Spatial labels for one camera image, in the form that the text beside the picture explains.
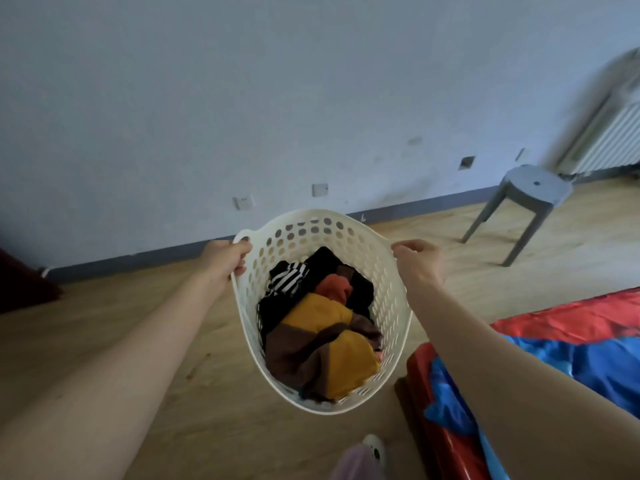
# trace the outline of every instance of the stool leg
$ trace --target stool leg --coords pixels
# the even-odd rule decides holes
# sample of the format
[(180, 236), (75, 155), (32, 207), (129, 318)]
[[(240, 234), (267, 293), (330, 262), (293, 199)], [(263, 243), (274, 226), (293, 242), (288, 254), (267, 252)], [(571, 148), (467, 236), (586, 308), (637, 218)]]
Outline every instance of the stool leg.
[(524, 246), (526, 246), (527, 243), (531, 240), (531, 238), (533, 237), (533, 234), (535, 234), (536, 231), (540, 229), (540, 226), (545, 221), (545, 219), (549, 217), (549, 214), (551, 214), (552, 210), (553, 210), (553, 207), (549, 207), (548, 209), (541, 210), (539, 213), (536, 214), (535, 217), (533, 217), (533, 220), (529, 223), (527, 228), (524, 230), (519, 240), (516, 242), (516, 245), (513, 247), (513, 249), (507, 256), (507, 259), (505, 259), (504, 262), (502, 263), (503, 266), (508, 267), (512, 265), (516, 257), (518, 257), (518, 254), (520, 254), (520, 251), (523, 250)]
[(469, 227), (469, 230), (467, 231), (465, 236), (462, 238), (461, 242), (463, 244), (469, 240), (469, 237), (471, 237), (471, 235), (476, 231), (476, 229), (478, 229), (478, 226), (480, 224), (482, 224), (483, 222), (486, 222), (487, 219), (491, 217), (491, 214), (494, 213), (495, 209), (497, 209), (500, 206), (500, 204), (502, 203), (505, 197), (507, 197), (507, 195), (504, 192), (503, 188), (500, 187), (500, 189), (498, 189), (498, 192), (496, 192), (495, 195), (491, 197), (491, 200), (486, 203), (486, 205), (484, 206), (484, 209), (482, 209), (482, 212), (480, 212), (480, 215), (478, 215), (474, 223), (471, 224), (471, 227)]

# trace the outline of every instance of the wooden floor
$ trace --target wooden floor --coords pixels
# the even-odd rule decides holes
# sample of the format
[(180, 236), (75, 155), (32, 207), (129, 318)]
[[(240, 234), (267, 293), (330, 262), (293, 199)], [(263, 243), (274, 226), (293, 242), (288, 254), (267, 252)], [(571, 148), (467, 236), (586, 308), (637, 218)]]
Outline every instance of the wooden floor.
[[(460, 244), (480, 209), (372, 227), (386, 237), (442, 245), (447, 288), (487, 321), (640, 285), (640, 187), (629, 180), (577, 186), (510, 268), (499, 263), (531, 214), (505, 202)], [(131, 329), (190, 265), (76, 283), (57, 303), (0, 316), (0, 422)], [(414, 321), (396, 377), (426, 340)], [(388, 445), (390, 478), (424, 478), (394, 380), (336, 417), (288, 405), (254, 365), (228, 290), (190, 348), (127, 478), (324, 479), (340, 453), (369, 432)]]

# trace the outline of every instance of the baseboard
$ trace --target baseboard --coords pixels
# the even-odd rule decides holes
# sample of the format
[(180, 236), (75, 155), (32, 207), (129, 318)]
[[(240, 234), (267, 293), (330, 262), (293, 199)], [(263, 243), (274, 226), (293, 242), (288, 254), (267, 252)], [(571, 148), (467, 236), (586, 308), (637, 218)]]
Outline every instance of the baseboard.
[[(604, 178), (619, 177), (623, 175), (619, 169), (607, 169), (592, 172), (588, 177), (578, 178), (574, 184), (582, 184), (592, 182), (594, 180), (602, 180)], [(465, 205), (474, 203), (487, 202), (497, 190), (494, 187), (485, 187), (484, 189), (469, 190), (468, 192), (460, 192), (457, 194), (444, 195), (442, 197), (428, 198), (414, 202), (401, 203), (391, 205), (389, 207), (381, 207), (379, 209), (363, 210), (348, 214), (358, 221), (367, 224), (390, 221), (393, 219), (401, 219), (404, 217), (419, 216), (421, 214), (430, 214), (441, 210), (455, 209)], [(233, 239), (234, 236), (228, 235), (219, 237), (218, 239)], [(193, 259), (200, 255), (204, 245), (208, 241), (192, 242), (190, 244), (182, 244), (171, 248), (163, 248), (143, 253), (118, 256), (101, 261), (93, 261), (73, 266), (58, 267), (50, 270), (47, 278), (55, 283), (66, 284), (71, 282), (90, 280), (93, 278), (101, 278), (116, 273), (126, 273), (128, 271), (136, 271), (148, 267), (161, 266), (185, 259)]]

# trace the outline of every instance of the black and white striped fabric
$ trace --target black and white striped fabric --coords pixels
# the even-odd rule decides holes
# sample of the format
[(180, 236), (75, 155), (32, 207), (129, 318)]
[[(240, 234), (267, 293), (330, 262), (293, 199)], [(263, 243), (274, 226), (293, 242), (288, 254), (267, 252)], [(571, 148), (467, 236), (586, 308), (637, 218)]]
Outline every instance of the black and white striped fabric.
[(293, 294), (298, 291), (300, 282), (307, 272), (307, 265), (304, 263), (280, 261), (277, 266), (269, 272), (271, 281), (267, 286), (266, 296), (276, 294), (293, 296)]

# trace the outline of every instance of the white radiator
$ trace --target white radiator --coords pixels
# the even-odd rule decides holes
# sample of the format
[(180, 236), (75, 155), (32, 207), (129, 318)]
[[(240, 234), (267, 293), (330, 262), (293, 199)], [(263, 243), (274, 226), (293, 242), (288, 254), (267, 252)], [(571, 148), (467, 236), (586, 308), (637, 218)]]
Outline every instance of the white radiator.
[(556, 172), (566, 175), (640, 162), (640, 59), (565, 153)]

